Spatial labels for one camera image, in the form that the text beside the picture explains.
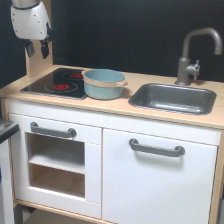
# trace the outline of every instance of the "faucet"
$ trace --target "faucet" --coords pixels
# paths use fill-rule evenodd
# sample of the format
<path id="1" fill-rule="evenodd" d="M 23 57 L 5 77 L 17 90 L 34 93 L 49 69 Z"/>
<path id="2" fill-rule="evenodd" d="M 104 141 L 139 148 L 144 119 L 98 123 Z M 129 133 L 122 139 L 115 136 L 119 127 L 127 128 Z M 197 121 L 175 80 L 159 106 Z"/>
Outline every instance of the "faucet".
<path id="1" fill-rule="evenodd" d="M 184 39 L 182 57 L 179 59 L 177 81 L 175 82 L 176 85 L 188 86 L 190 85 L 189 75 L 193 75 L 195 80 L 197 79 L 197 76 L 199 75 L 199 71 L 200 71 L 199 61 L 197 60 L 196 64 L 190 65 L 190 59 L 188 58 L 190 40 L 193 36 L 199 36 L 199 35 L 212 36 L 215 41 L 214 54 L 216 55 L 222 54 L 222 39 L 216 30 L 212 28 L 204 28 L 204 29 L 193 30 L 190 33 L 188 33 Z"/>

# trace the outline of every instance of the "sink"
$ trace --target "sink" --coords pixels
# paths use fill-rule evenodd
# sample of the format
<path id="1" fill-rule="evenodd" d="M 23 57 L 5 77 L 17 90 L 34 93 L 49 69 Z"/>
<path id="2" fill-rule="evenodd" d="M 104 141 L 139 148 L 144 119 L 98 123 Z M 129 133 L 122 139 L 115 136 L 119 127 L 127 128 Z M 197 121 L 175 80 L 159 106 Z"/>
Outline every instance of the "sink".
<path id="1" fill-rule="evenodd" d="M 206 89 L 153 83 L 141 86 L 129 103 L 142 108 L 204 115 L 212 111 L 215 98 L 216 93 Z"/>

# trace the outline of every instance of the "drawer handle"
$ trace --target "drawer handle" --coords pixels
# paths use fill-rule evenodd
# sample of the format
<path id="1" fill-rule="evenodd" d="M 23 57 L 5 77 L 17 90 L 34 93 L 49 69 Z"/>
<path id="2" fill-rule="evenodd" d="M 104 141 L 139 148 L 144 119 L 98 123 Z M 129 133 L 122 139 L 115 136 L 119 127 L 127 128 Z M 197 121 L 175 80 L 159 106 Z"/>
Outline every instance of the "drawer handle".
<path id="1" fill-rule="evenodd" d="M 65 132 L 57 131 L 57 130 L 38 127 L 38 124 L 36 122 L 32 122 L 30 124 L 30 127 L 32 132 L 37 134 L 42 134 L 42 135 L 50 135 L 50 136 L 60 137 L 60 138 L 71 138 L 76 136 L 76 131 L 73 128 L 70 128 L 68 131 L 65 131 Z"/>
<path id="2" fill-rule="evenodd" d="M 151 146 L 147 146 L 147 145 L 140 145 L 138 143 L 138 140 L 134 139 L 134 138 L 130 139 L 129 145 L 131 146 L 131 148 L 134 151 L 146 152 L 146 153 L 162 155 L 162 156 L 180 157 L 181 155 L 185 154 L 185 149 L 182 146 L 177 146 L 177 147 L 175 147 L 174 150 L 162 149 L 162 148 L 151 147 Z"/>

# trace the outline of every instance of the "stovetop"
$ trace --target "stovetop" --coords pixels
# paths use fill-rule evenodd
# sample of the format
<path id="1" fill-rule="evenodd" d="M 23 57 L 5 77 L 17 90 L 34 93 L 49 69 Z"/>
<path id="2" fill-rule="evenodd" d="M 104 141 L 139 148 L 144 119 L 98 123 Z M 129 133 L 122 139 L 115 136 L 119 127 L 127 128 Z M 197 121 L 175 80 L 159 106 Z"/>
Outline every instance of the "stovetop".
<path id="1" fill-rule="evenodd" d="M 79 69 L 58 68 L 21 92 L 83 100 L 86 94 L 81 72 Z"/>

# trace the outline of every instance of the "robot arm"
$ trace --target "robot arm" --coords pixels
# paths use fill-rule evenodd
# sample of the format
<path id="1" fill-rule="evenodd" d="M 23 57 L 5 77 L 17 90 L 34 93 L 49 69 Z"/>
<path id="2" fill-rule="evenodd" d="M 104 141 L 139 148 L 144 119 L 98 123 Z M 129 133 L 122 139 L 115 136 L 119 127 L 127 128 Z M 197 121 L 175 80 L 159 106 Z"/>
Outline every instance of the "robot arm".
<path id="1" fill-rule="evenodd" d="M 28 56 L 32 57 L 35 52 L 31 40 L 39 40 L 43 58 L 46 58 L 49 55 L 48 43 L 52 40 L 52 30 L 43 2 L 12 0 L 11 19 L 15 34 L 25 45 Z"/>

